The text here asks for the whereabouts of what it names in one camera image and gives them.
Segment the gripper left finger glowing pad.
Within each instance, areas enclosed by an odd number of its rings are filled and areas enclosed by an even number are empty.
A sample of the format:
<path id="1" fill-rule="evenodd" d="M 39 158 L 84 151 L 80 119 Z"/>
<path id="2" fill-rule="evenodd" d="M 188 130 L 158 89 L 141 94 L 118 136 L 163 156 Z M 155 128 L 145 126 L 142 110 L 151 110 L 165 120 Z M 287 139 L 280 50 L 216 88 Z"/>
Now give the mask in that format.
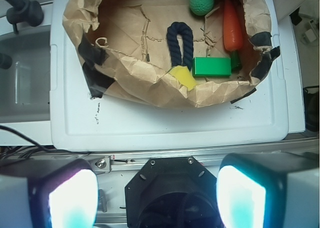
<path id="1" fill-rule="evenodd" d="M 84 159 L 0 162 L 1 227 L 93 227 L 98 179 Z"/>

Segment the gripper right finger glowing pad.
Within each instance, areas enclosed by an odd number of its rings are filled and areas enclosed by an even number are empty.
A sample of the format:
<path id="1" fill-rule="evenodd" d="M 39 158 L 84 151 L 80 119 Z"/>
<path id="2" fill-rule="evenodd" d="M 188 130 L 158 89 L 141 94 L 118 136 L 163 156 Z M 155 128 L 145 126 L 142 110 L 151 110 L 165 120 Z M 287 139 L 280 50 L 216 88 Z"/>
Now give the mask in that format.
<path id="1" fill-rule="evenodd" d="M 230 153 L 220 164 L 216 200 L 225 227 L 319 227 L 320 156 Z"/>

